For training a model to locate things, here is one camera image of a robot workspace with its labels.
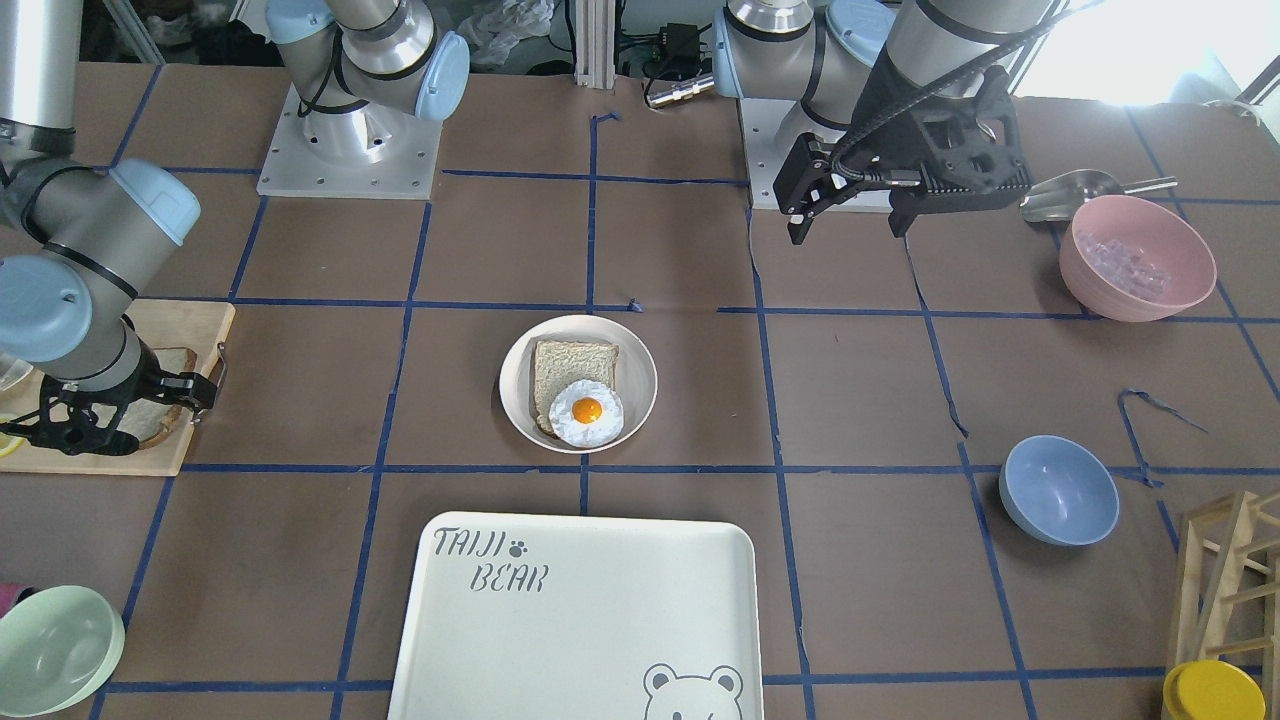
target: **bear drawing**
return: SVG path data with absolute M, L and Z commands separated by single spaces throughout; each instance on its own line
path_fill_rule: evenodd
M 654 665 L 644 674 L 649 693 L 644 720 L 742 720 L 737 705 L 742 675 L 721 665 L 708 676 L 676 675 L 669 665 Z

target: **metal scoop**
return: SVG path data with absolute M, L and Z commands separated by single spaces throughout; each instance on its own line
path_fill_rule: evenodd
M 1032 186 L 1019 208 L 1028 223 L 1070 220 L 1071 215 L 1094 197 L 1102 195 L 1137 195 L 1153 190 L 1178 187 L 1178 178 L 1153 178 L 1120 184 L 1120 181 L 1102 170 L 1071 170 Z

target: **blue bowl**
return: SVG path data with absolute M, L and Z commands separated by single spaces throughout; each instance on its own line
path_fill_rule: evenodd
M 1120 495 L 1105 465 L 1057 436 L 1029 437 L 1000 469 L 1000 500 L 1032 537 L 1061 546 L 1092 544 L 1120 519 Z

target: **yellow round object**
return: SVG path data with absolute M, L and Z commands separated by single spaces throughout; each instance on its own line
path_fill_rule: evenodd
M 1267 703 L 1243 670 L 1220 660 L 1196 660 L 1165 678 L 1165 705 L 1175 720 L 1262 720 Z
M 0 413 L 0 423 L 8 423 L 9 420 L 13 420 L 15 418 L 17 415 Z M 22 443 L 24 442 L 27 442 L 27 438 L 6 436 L 4 433 L 0 433 L 0 457 L 8 457 L 9 455 L 13 455 L 14 451 L 22 447 Z

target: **scoop handle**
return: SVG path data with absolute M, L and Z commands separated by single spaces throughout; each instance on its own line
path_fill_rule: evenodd
M 1152 192 L 1155 190 L 1169 190 L 1178 187 L 1178 178 L 1152 178 L 1149 181 L 1132 182 L 1120 186 L 1125 195 L 1138 195 L 1139 192 Z

